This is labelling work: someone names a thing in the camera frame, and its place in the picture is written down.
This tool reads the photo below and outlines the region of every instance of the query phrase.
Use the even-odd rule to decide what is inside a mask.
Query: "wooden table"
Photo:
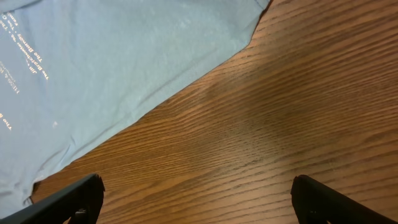
[[[98,223],[297,223],[308,174],[398,220],[398,1],[275,0],[252,42],[49,177],[89,173]]]

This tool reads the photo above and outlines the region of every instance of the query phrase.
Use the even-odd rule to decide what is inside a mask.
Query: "blue cloth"
[[[267,4],[0,0],[0,218],[247,46]]]

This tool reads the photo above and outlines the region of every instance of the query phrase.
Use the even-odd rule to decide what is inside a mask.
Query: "tabletop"
[[[396,0],[274,0],[244,50],[33,200],[98,173],[98,223],[297,223],[307,174],[398,221],[397,60]]]

